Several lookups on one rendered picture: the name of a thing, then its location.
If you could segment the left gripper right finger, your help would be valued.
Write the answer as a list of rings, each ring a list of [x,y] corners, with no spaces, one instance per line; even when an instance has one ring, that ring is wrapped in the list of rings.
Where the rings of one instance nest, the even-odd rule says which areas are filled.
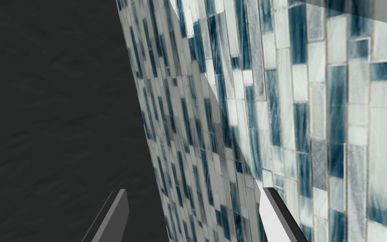
[[[259,213],[268,242],[308,242],[273,187],[260,190]]]

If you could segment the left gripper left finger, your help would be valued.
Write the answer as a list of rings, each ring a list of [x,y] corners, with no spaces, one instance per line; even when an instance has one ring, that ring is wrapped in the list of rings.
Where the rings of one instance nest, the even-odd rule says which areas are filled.
[[[121,242],[128,215],[126,190],[113,190],[81,242]]]

